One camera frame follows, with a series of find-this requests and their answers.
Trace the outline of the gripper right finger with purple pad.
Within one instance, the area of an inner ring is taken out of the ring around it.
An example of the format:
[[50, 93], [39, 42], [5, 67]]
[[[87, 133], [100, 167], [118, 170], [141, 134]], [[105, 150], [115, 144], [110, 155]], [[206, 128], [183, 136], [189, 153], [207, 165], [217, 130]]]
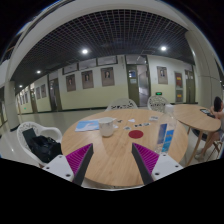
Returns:
[[132, 155], [145, 185], [182, 169], [168, 154], [157, 154], [137, 143], [132, 144]]

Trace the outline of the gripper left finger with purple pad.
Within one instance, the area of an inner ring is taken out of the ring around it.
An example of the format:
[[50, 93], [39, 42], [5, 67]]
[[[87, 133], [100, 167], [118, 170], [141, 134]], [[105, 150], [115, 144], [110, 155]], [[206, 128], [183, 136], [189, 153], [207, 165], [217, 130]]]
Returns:
[[92, 156], [93, 144], [87, 144], [67, 156], [56, 156], [44, 170], [81, 186]]

